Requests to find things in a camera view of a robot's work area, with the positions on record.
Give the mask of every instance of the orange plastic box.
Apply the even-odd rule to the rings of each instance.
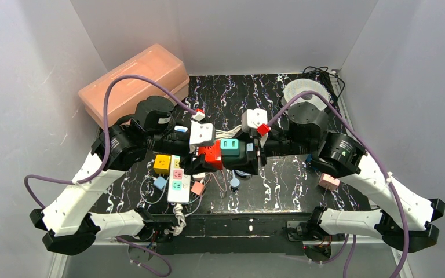
[[[161,45],[153,45],[79,91],[79,97],[85,104],[86,111],[101,127],[103,127],[103,101],[107,87],[115,78],[126,74],[150,78],[181,100],[188,95],[189,77],[183,62]],[[139,101],[149,96],[169,98],[163,91],[138,79],[118,82],[108,100],[108,125],[112,126],[120,117],[134,113]]]

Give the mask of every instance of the yellow plug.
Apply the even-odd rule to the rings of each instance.
[[[156,155],[154,160],[154,172],[158,175],[169,175],[170,174],[170,161],[172,157],[169,155]]]

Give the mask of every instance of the pink plug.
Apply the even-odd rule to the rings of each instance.
[[[322,174],[320,177],[320,181],[318,181],[318,185],[324,187],[330,191],[336,190],[340,185],[340,181],[338,178],[333,178],[328,174]]]

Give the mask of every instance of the electrical outlet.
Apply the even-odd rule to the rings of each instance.
[[[172,155],[168,184],[169,203],[188,203],[190,201],[190,176],[180,168],[180,157]]]

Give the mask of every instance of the red plug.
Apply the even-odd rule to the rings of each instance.
[[[260,135],[264,136],[270,131],[270,127],[263,123],[257,128],[257,131]]]

